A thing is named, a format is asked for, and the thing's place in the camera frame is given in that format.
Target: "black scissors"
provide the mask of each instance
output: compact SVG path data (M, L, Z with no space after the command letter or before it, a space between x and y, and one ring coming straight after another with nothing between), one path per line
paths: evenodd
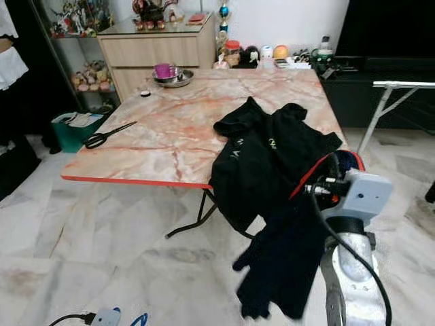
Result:
M128 128L129 126L132 126L135 123L137 123L137 121L131 122L129 124L126 124L125 126L113 129L112 131L106 132L104 134L103 133L92 134L86 140L83 141L83 145L85 145L85 147L87 149L96 148L96 147L104 144L109 136L117 133L118 131L124 130L125 128Z

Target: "orange ball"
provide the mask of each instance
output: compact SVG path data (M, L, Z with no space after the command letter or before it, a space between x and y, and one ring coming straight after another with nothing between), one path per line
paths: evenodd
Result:
M285 59L288 57L289 50L286 46L277 46L273 51L273 58Z

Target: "white tile floor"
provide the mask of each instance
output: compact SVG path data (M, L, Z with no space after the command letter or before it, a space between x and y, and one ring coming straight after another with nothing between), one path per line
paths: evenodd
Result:
M344 130L356 148L361 130ZM216 212L191 223L201 193L60 179L71 154L50 156L0 202L0 325L48 325L58 316L118 306L121 326L147 312L148 325L326 325L317 273L304 319L244 321L231 263L249 244ZM422 200L435 179L434 139L417 131L377 130L364 155L368 170L391 179L391 200L370 225L393 307L393 325L435 321L435 213ZM253 229L261 228L260 222ZM79 325L65 321L63 325Z

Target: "tv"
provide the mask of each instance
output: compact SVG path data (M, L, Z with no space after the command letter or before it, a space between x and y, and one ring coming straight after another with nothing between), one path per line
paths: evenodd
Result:
M335 54L435 58L435 0L350 0Z

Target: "purple cup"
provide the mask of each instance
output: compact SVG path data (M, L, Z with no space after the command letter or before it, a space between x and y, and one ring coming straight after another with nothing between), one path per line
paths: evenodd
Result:
M154 66L157 78L170 78L171 76L171 65L169 63L160 63Z

